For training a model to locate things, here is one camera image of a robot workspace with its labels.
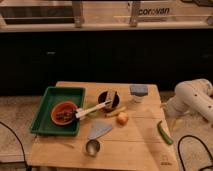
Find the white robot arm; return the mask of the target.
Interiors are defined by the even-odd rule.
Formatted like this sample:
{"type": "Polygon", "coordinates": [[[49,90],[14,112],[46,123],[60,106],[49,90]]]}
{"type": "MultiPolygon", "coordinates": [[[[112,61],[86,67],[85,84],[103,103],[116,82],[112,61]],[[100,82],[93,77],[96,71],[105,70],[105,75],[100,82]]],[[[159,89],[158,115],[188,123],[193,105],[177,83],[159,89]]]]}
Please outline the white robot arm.
{"type": "Polygon", "coordinates": [[[175,86],[175,95],[166,102],[169,116],[184,115],[189,109],[213,124],[213,84],[207,79],[183,81],[175,86]]]}

